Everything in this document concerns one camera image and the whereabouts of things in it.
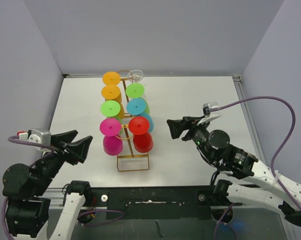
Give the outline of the red goblet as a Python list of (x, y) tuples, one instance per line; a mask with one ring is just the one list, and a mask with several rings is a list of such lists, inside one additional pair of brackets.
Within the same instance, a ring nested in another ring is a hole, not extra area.
[(135, 116), (129, 121), (128, 129), (133, 134), (133, 145), (139, 153), (148, 153), (154, 147), (149, 128), (150, 123), (143, 116)]

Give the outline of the magenta goblet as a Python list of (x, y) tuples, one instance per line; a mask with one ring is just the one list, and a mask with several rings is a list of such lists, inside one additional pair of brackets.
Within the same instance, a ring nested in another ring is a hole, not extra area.
[(99, 125), (103, 137), (103, 150), (110, 156), (117, 156), (123, 150), (123, 141), (120, 139), (122, 125), (116, 118), (106, 118)]

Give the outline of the cyan goblet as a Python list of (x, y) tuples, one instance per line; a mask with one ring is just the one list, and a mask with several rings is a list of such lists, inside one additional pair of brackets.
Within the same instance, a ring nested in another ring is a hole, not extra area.
[(145, 117), (149, 122), (148, 132), (151, 133), (154, 130), (155, 124), (150, 116), (149, 105), (144, 98), (133, 98), (127, 103), (126, 110), (132, 116)]

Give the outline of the green goblet front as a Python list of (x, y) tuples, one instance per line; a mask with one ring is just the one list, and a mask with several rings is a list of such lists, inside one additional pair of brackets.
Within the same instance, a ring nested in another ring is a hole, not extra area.
[(122, 131), (122, 119), (124, 118), (124, 108), (121, 103), (115, 100), (105, 101), (100, 112), (105, 119), (100, 123), (99, 130), (106, 137), (115, 137)]

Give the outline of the orange goblet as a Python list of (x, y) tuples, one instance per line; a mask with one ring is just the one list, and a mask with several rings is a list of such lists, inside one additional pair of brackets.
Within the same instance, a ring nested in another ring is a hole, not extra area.
[(121, 76), (118, 72), (109, 71), (102, 76), (102, 81), (106, 86), (118, 85), (121, 82)]
[(101, 95), (106, 101), (116, 101), (118, 103), (122, 102), (122, 93), (117, 85), (106, 85), (101, 90)]

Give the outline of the clear wine glass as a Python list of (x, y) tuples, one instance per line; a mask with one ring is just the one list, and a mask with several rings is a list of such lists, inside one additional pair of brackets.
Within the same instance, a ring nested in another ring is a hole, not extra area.
[(140, 83), (141, 84), (141, 81), (144, 78), (144, 73), (141, 70), (137, 70), (137, 69), (131, 70), (128, 72), (127, 78), (128, 78), (128, 81), (130, 82), (130, 84), (132, 84), (132, 83)]

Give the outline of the light green goblet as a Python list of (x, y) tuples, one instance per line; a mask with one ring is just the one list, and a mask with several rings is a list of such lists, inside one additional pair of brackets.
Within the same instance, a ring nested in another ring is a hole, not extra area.
[(150, 114), (149, 105), (148, 105), (148, 102), (147, 102), (146, 96), (145, 96), (145, 87), (141, 83), (137, 82), (137, 83), (132, 83), (132, 84), (128, 85), (125, 90), (125, 93), (131, 99), (137, 99), (137, 98), (143, 99), (146, 104), (145, 112), (147, 114)]

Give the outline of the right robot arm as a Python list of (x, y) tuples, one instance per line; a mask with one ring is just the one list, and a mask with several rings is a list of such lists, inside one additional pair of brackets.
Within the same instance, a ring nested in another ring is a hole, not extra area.
[(209, 122), (200, 117), (168, 119), (172, 139), (193, 141), (202, 159), (221, 174), (256, 185), (245, 187), (220, 179), (214, 187), (214, 201), (243, 203), (271, 210), (301, 227), (301, 184), (271, 170), (255, 155), (230, 143), (229, 135), (220, 129), (208, 131)]

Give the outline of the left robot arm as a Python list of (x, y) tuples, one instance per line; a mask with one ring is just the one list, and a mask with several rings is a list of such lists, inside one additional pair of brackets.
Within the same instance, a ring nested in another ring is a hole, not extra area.
[(34, 128), (10, 136), (11, 143), (35, 147), (43, 155), (26, 165), (16, 163), (3, 174), (2, 194), (5, 197), (1, 224), (9, 240), (45, 240), (51, 200), (43, 194), (64, 163), (84, 163), (93, 141), (91, 135), (75, 140), (77, 130), (51, 134)]

